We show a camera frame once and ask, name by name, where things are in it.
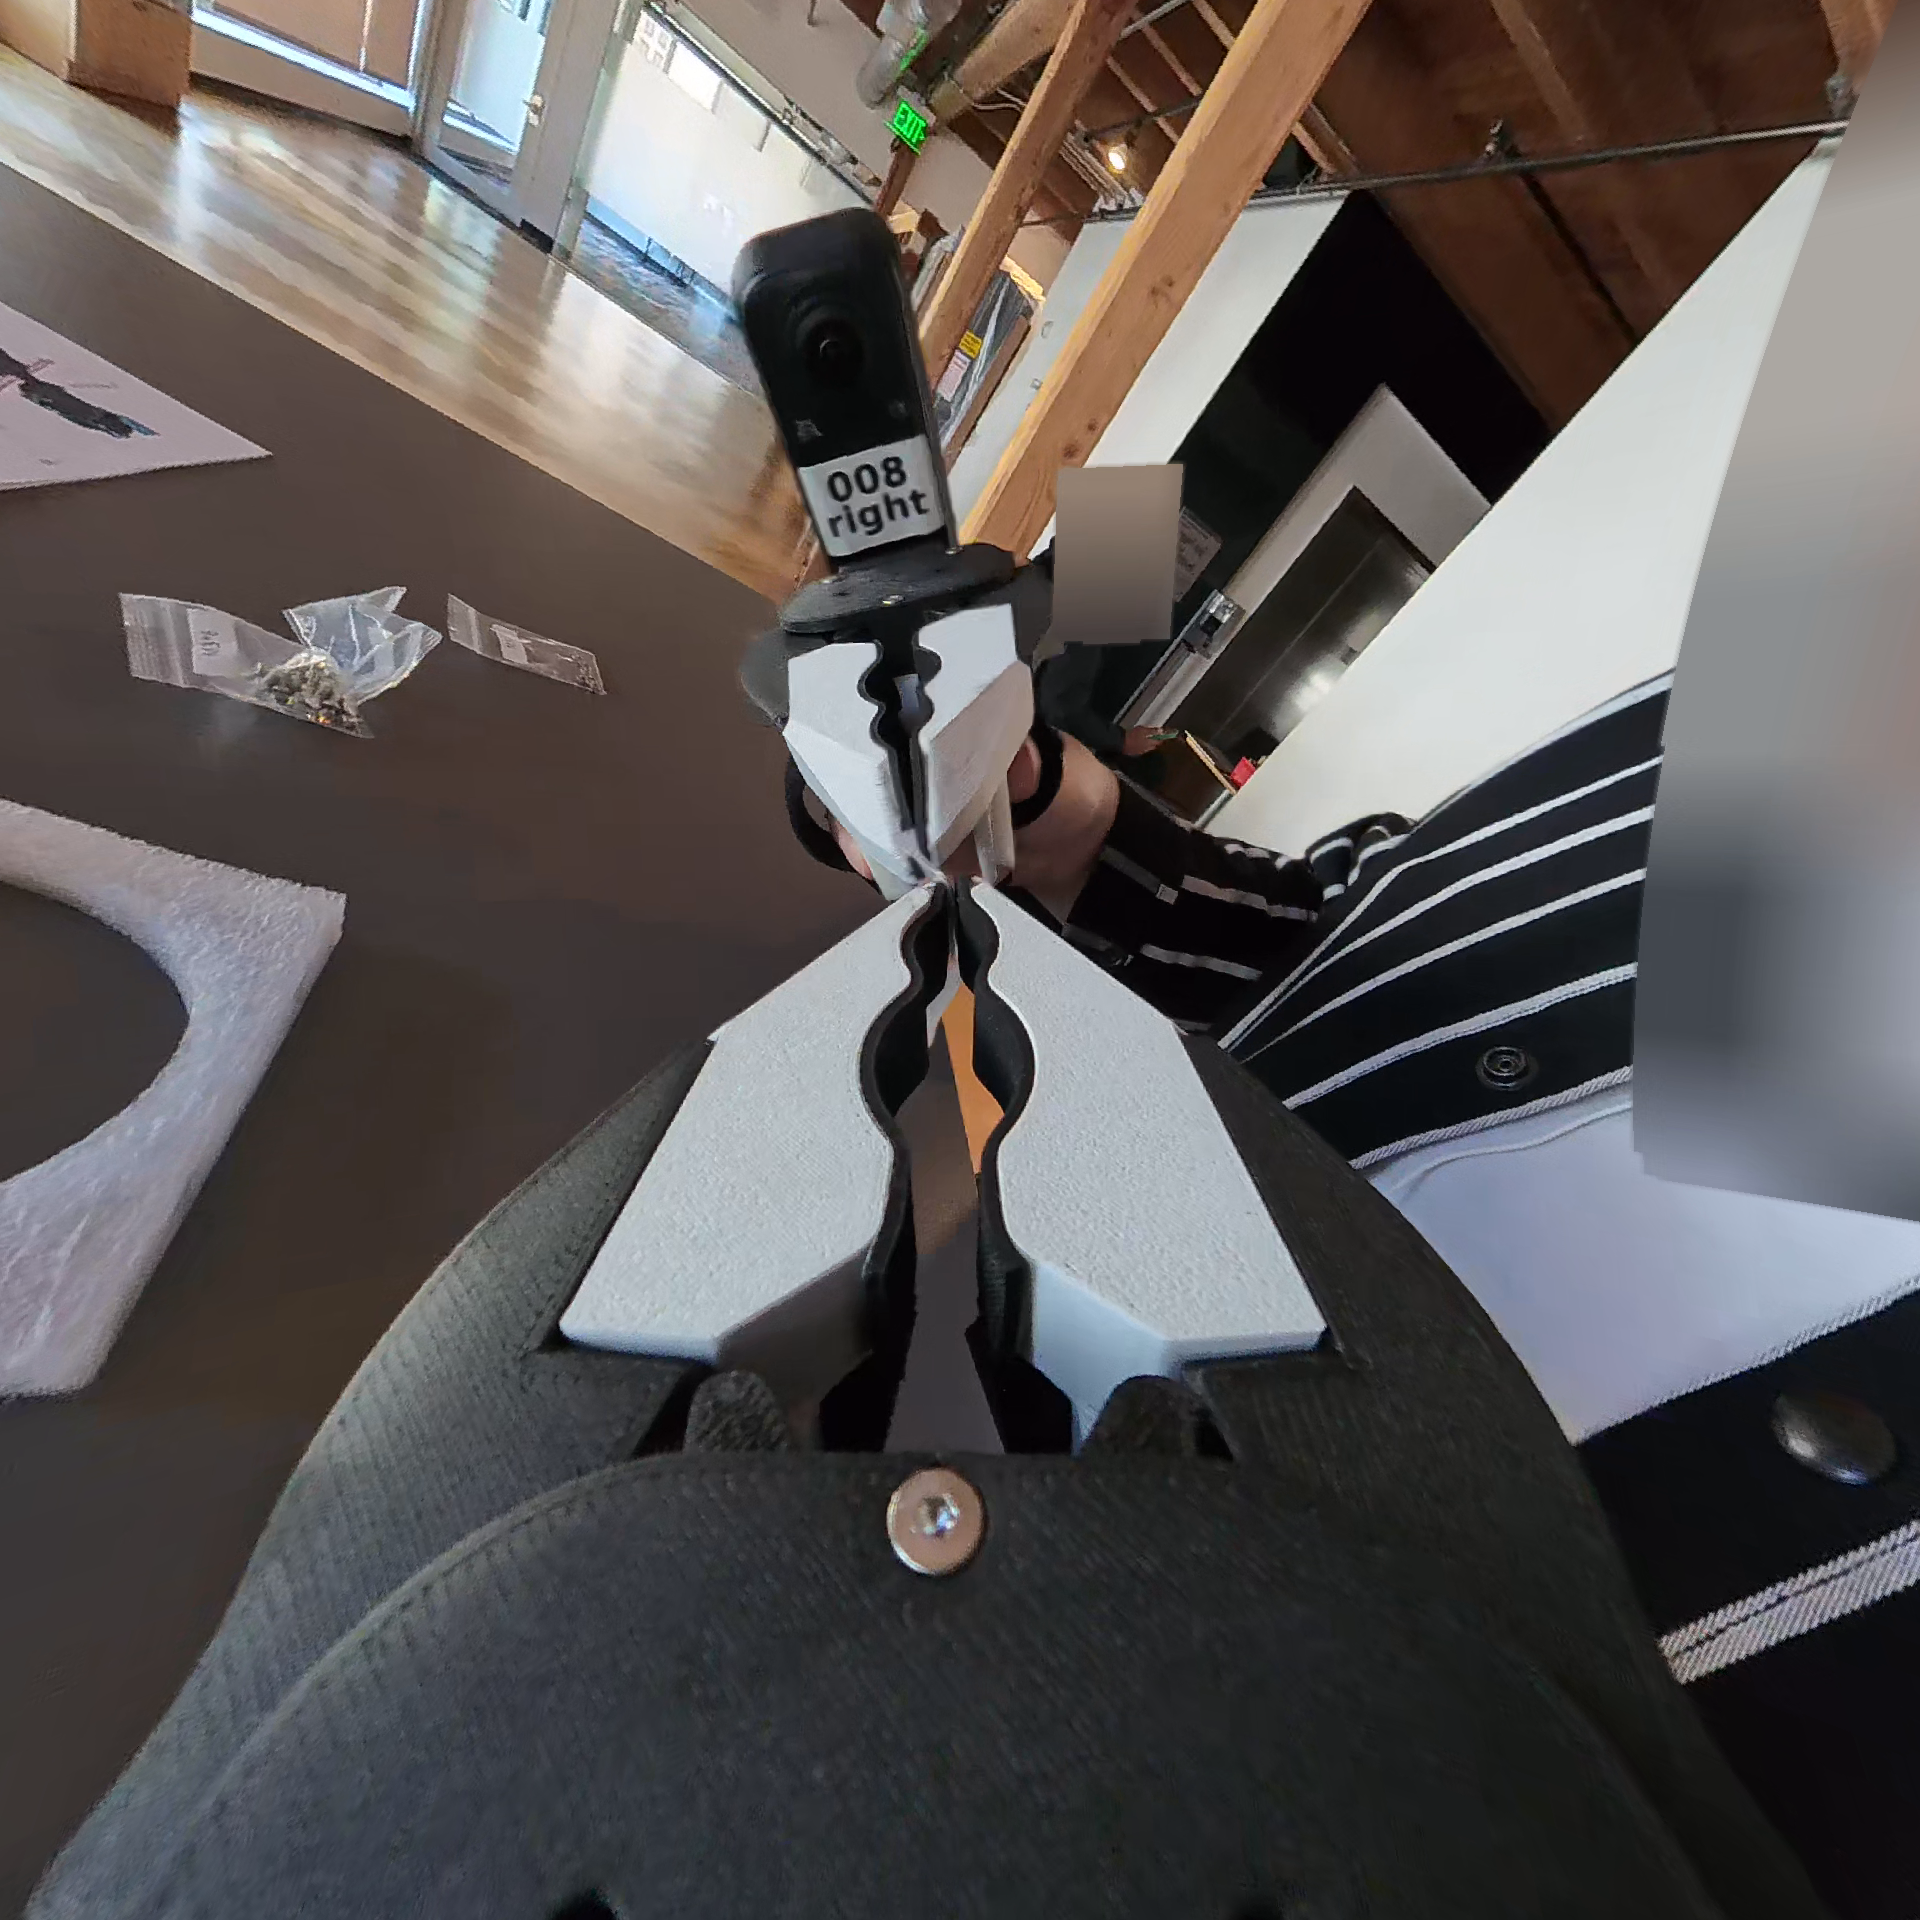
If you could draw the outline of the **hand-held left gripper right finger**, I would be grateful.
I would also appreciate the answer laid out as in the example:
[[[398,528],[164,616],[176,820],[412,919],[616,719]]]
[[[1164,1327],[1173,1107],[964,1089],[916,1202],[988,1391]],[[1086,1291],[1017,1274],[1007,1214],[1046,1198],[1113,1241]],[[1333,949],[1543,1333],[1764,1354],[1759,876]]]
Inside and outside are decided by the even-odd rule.
[[[1318,1349],[1326,1323],[1185,1034],[995,889],[959,923],[1014,1086],[995,1218],[1028,1279],[1014,1349],[1074,1405],[1137,1378]]]

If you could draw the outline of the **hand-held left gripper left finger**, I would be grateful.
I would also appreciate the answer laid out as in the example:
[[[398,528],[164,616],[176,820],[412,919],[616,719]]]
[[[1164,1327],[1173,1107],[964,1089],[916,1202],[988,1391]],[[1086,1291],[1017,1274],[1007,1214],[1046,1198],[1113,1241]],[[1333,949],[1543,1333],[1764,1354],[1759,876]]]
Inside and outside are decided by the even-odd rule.
[[[930,1066],[952,890],[934,882],[718,1027],[559,1330],[580,1349],[746,1370],[880,1449],[916,1323],[899,1114]]]

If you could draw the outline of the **small clear hardware bag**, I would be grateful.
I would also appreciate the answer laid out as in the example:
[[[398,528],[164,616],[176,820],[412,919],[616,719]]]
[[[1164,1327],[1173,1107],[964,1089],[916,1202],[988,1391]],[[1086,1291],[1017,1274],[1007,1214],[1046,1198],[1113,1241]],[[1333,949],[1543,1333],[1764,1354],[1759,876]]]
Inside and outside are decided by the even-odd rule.
[[[487,616],[458,595],[446,595],[444,613],[444,638],[467,653],[592,697],[606,694],[592,650]]]

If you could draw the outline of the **person's right forearm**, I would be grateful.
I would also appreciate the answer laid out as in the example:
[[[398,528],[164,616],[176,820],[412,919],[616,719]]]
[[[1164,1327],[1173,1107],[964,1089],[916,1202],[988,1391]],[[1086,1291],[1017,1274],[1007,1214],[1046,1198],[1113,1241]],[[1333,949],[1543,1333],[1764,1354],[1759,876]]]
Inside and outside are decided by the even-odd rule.
[[[1374,815],[1288,856],[1183,825],[1118,781],[1063,939],[1183,1033],[1220,1038],[1293,973],[1413,830]]]

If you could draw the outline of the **person's right hand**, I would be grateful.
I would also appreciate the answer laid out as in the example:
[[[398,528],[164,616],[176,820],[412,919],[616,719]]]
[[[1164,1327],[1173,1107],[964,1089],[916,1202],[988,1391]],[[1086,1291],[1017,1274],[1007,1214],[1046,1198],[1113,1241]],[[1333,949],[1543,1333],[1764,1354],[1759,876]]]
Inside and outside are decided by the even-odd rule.
[[[1117,820],[1117,773],[1079,741],[1034,720],[1007,768],[1013,889],[1065,926]]]

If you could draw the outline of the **person's striped jacket torso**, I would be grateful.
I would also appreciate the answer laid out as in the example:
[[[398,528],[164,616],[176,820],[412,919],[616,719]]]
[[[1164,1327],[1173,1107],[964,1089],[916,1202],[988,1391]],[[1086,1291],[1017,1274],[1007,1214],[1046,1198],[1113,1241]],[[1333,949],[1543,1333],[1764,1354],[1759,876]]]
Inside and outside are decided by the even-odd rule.
[[[1672,1679],[1829,1910],[1916,1917],[1918,1230],[1645,1170],[1669,684],[1413,827],[1336,830],[1331,933],[1225,1046],[1522,1362]]]

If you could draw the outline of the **white framed glass door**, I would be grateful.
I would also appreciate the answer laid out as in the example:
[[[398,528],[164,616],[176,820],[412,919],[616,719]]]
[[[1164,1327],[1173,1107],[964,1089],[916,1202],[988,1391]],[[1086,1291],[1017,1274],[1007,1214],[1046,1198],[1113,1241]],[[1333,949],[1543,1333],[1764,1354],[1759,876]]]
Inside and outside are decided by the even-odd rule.
[[[545,119],[554,3],[421,6],[414,151],[494,221],[522,217]]]

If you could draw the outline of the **crumpled clear screw bag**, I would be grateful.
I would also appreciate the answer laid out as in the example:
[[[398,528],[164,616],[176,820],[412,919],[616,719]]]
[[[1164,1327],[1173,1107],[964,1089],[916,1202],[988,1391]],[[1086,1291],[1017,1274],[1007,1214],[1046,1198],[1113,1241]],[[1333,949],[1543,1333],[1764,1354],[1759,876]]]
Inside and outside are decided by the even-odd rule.
[[[362,709],[402,686],[443,641],[436,629],[405,616],[403,599],[403,588],[378,588],[302,603],[281,617],[302,650],[332,661],[345,702]]]

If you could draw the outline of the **labelled clear screw bag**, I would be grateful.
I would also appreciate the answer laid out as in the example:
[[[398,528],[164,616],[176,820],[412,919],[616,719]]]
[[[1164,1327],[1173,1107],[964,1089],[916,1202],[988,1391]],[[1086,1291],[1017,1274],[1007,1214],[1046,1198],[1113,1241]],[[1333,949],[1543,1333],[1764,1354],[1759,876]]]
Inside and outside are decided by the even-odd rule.
[[[223,697],[329,733],[371,735],[343,666],[320,648],[156,595],[121,594],[119,617],[129,672],[141,684]]]

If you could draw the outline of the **printed instruction manual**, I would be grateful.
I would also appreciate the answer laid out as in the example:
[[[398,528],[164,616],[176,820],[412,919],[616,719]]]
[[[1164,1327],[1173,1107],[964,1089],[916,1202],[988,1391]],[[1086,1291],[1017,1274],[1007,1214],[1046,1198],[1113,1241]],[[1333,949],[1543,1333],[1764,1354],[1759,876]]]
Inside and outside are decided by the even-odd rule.
[[[1,307],[1,491],[261,458],[265,447]]]

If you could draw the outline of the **beige pillar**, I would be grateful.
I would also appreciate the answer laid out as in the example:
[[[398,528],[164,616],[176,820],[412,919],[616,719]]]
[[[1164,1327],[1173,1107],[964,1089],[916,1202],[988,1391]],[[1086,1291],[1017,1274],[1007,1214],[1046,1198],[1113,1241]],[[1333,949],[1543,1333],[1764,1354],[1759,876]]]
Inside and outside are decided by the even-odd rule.
[[[1,41],[67,86],[174,111],[192,11],[176,3],[1,3]]]

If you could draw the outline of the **thin wooden post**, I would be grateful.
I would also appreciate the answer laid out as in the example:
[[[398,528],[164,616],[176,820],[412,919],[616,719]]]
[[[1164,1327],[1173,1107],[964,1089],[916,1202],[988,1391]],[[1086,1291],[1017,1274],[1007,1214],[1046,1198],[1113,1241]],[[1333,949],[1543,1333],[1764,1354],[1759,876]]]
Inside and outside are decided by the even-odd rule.
[[[955,86],[961,102],[974,107],[993,86],[1045,54],[1032,97],[924,303],[921,345],[931,383],[940,381],[968,333],[1088,86],[1133,14],[1133,3],[1017,3],[961,62]]]

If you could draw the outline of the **thick wooden post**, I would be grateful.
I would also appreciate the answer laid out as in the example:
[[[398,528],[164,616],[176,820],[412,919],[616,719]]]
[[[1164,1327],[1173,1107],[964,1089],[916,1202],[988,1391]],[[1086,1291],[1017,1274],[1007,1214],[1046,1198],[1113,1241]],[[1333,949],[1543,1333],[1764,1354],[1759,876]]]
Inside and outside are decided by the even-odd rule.
[[[1254,4],[972,502],[961,542],[1032,555],[1056,516],[1061,472],[1088,463],[1365,14],[1365,3]]]

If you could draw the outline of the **small silver ceiling duct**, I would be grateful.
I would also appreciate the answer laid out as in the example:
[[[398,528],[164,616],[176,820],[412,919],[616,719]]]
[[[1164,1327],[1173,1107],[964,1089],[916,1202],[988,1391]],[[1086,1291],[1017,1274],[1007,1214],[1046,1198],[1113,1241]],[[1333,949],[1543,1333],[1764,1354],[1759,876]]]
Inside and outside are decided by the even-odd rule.
[[[883,3],[876,11],[876,43],[853,81],[864,107],[876,110],[910,73],[924,46],[945,28],[947,3]]]

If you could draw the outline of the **white foam frame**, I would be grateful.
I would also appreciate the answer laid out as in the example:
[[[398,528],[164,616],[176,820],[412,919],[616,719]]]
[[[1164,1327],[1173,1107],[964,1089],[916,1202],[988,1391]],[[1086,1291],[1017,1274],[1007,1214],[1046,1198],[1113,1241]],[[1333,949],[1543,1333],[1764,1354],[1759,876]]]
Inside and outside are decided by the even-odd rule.
[[[1,1188],[1,1393],[105,1367],[333,951],[346,900],[1,804],[1,877],[86,914],[168,976],[182,1033],[81,1142]]]

